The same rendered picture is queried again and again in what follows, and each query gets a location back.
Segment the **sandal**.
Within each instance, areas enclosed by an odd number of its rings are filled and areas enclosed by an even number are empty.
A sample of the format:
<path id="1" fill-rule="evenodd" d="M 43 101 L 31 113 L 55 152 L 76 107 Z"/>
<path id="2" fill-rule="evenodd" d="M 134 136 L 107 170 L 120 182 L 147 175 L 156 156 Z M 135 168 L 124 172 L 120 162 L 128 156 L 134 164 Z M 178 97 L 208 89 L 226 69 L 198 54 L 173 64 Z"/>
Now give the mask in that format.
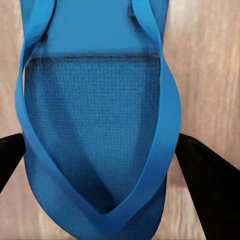
<path id="1" fill-rule="evenodd" d="M 78 240 L 151 240 L 181 100 L 163 55 L 170 0 L 20 0 L 15 109 L 36 200 Z"/>

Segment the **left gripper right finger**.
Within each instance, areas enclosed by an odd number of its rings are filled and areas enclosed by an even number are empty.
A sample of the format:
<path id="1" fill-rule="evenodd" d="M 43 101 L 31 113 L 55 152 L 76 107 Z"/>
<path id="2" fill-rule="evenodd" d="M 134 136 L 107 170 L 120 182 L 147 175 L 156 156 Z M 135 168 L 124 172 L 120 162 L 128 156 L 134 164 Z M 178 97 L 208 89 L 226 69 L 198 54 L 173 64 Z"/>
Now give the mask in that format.
<path id="1" fill-rule="evenodd" d="M 175 153 L 206 240 L 240 240 L 240 170 L 185 134 Z"/>

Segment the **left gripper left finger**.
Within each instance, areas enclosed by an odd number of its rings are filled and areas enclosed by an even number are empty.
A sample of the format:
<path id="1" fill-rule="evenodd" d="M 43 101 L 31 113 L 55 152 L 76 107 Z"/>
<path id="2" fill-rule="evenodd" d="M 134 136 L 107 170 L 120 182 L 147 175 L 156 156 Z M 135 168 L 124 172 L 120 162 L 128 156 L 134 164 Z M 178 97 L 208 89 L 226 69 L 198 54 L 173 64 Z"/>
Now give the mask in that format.
<path id="1" fill-rule="evenodd" d="M 0 138 L 0 193 L 26 152 L 22 133 Z"/>

